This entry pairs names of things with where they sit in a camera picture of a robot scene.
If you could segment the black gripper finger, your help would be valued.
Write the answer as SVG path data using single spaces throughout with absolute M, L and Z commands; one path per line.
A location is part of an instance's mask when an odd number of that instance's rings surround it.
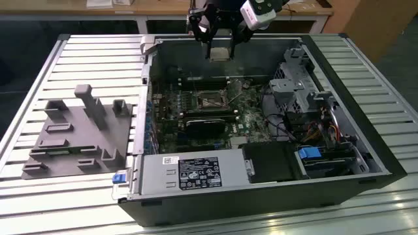
M 189 11 L 189 25 L 195 40 L 207 44 L 206 59 L 210 59 L 211 42 L 215 36 L 215 8 L 191 8 Z
M 246 21 L 231 26 L 231 40 L 230 40 L 230 59 L 235 57 L 235 46 L 241 43 L 249 42 L 253 37 L 253 31 L 249 28 Z

